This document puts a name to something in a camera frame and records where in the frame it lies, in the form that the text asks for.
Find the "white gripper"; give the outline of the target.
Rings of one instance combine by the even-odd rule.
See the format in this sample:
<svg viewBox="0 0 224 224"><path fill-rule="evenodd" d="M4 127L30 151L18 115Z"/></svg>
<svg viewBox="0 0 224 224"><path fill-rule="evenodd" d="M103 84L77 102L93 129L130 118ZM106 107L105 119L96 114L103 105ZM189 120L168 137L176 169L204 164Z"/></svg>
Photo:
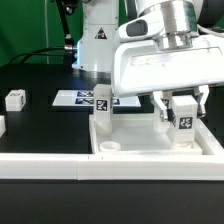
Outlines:
<svg viewBox="0 0 224 224"><path fill-rule="evenodd" d="M163 30L162 15L155 12L119 27L114 36L112 92L117 97L151 93L151 103L167 122L162 91L195 87L195 113L204 117L209 86L224 83L224 38L201 35L191 38L188 47L162 50L156 38Z"/></svg>

